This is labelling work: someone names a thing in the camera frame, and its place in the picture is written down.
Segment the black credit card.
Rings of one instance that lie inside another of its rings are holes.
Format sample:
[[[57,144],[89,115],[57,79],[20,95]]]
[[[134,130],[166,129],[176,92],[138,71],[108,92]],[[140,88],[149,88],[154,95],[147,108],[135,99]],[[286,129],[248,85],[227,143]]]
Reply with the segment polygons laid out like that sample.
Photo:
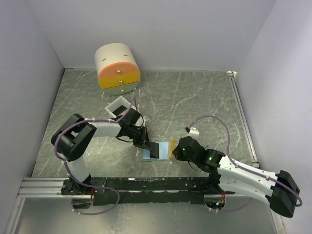
[[[159,144],[156,142],[151,142],[150,145],[151,148],[149,157],[153,159],[159,159]]]

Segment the orange credit card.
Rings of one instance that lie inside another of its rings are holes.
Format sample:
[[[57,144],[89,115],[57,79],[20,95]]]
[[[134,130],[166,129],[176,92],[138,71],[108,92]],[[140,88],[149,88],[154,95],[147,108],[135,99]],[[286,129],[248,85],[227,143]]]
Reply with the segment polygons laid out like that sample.
[[[170,140],[168,144],[168,158],[174,158],[173,150],[176,148],[176,141]]]

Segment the green card holder book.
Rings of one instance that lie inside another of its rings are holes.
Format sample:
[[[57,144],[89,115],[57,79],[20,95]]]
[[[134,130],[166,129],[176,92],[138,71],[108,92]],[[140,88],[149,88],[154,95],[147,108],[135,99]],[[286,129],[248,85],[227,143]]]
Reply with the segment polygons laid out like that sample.
[[[168,144],[169,141],[163,141],[163,142],[157,142],[159,144],[159,159],[153,159],[149,157],[150,150],[147,149],[141,149],[141,159],[143,161],[160,161],[160,160],[170,160],[171,158],[168,158]]]

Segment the white card tray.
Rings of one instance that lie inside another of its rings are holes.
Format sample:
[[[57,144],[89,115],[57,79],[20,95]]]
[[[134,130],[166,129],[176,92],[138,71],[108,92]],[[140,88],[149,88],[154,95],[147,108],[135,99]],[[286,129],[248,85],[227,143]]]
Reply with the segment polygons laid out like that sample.
[[[131,104],[123,96],[119,96],[113,102],[108,104],[105,107],[105,110],[107,111],[109,118],[114,119],[118,116],[123,115],[130,106],[132,109],[134,109],[134,110],[136,109],[134,104]]]

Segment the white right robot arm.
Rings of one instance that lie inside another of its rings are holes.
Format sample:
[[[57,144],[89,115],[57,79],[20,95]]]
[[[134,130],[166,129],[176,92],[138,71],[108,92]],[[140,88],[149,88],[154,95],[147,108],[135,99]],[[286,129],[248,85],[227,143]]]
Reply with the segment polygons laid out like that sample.
[[[212,194],[221,190],[257,199],[275,213],[291,218],[302,206],[300,189],[290,173],[263,171],[229,157],[218,150],[205,149],[190,136],[179,140],[173,150],[175,159],[191,162],[209,174],[207,189]]]

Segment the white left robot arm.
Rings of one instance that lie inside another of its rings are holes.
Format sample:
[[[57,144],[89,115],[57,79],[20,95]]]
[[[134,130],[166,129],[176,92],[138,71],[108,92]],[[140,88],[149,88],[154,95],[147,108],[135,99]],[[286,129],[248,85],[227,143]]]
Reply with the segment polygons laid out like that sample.
[[[86,169],[83,154],[91,139],[96,137],[115,137],[121,141],[125,141],[123,137],[127,137],[128,142],[135,147],[152,149],[143,115],[133,108],[108,120],[91,120],[80,114],[71,115],[54,133],[51,143],[76,179],[70,181],[74,190],[81,195],[91,189],[91,175]]]

